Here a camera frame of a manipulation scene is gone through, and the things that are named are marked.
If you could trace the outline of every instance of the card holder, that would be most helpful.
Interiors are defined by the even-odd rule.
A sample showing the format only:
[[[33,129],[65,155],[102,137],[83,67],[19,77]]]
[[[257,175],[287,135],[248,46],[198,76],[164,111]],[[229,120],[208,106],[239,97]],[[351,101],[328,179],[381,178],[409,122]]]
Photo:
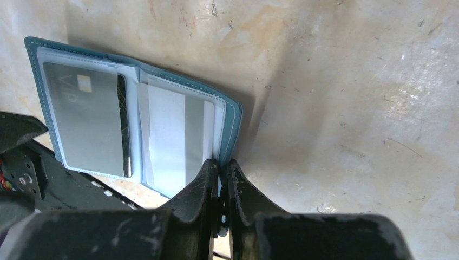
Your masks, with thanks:
[[[27,37],[56,159],[172,197],[206,159],[231,158],[241,104],[133,58]]]

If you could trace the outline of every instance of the black cable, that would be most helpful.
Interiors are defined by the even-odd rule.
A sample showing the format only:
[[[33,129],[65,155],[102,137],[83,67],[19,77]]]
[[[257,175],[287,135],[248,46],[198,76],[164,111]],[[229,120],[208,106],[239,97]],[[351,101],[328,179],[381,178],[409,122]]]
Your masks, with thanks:
[[[224,260],[231,260],[231,258],[229,256],[226,256],[226,255],[222,255],[220,253],[217,253],[214,251],[214,256],[216,257],[220,257],[221,259],[224,259]]]

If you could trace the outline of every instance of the blue leather edge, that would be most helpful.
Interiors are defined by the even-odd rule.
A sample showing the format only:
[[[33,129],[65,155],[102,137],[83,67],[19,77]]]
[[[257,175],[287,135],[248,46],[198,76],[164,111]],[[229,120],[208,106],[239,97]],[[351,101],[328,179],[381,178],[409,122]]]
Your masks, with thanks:
[[[189,79],[187,77],[172,73],[164,69],[160,69],[155,66],[148,65],[134,58],[130,58],[126,56],[101,53],[98,51],[92,51],[92,50],[83,49],[83,48],[79,48],[75,46],[70,46],[64,43],[60,43],[60,42],[54,42],[54,41],[44,40],[44,39],[35,38],[35,37],[26,37],[24,39],[24,43],[25,43],[25,47],[27,48],[27,53],[29,54],[29,59],[30,59],[30,64],[32,65],[32,70],[34,72],[34,78],[35,78],[35,83],[37,85],[38,96],[40,98],[40,104],[42,106],[45,122],[49,128],[49,134],[51,136],[51,142],[53,143],[55,156],[56,156],[56,159],[59,160],[60,162],[62,162],[61,151],[59,149],[59,145],[57,144],[56,133],[53,127],[53,122],[51,120],[49,104],[47,102],[47,98],[44,92],[44,87],[42,85],[43,79],[41,77],[40,67],[38,66],[38,64],[36,64],[37,62],[36,54],[37,54],[38,47],[52,48],[52,49],[57,49],[61,51],[77,53],[80,55],[97,57],[100,59],[110,60],[110,61],[117,62],[117,63],[132,64],[162,79],[170,80],[177,84],[185,85],[187,87],[190,87],[196,90],[200,90],[208,94],[215,95],[215,96],[222,98],[226,102],[227,106],[226,106],[226,117],[225,117],[225,122],[224,122],[224,127],[223,127],[222,138],[221,138],[220,155],[219,155],[218,161],[219,161],[220,166],[225,166],[231,160],[236,142],[239,137],[239,132],[241,128],[244,110],[240,102],[232,99],[225,93],[217,89],[214,89],[202,82]]]

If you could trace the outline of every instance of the stained surface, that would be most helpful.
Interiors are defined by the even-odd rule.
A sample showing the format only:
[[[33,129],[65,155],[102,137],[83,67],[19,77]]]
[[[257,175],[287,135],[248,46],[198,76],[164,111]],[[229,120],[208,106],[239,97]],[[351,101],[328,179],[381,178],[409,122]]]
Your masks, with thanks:
[[[26,36],[132,56],[244,104],[236,158],[281,207],[379,213],[400,227],[416,259],[459,254],[458,1],[3,6],[1,110],[43,119]],[[38,139],[51,147],[48,136]],[[143,206],[165,201],[104,181]],[[216,248],[228,250],[223,243]]]

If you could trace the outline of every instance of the wallet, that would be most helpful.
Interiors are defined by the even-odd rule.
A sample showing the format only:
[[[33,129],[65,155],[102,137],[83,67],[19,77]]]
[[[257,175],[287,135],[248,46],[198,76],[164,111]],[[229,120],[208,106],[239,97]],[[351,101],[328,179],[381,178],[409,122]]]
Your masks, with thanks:
[[[134,58],[24,40],[55,157],[65,168],[142,183],[171,198],[207,159],[225,166],[240,102]]]

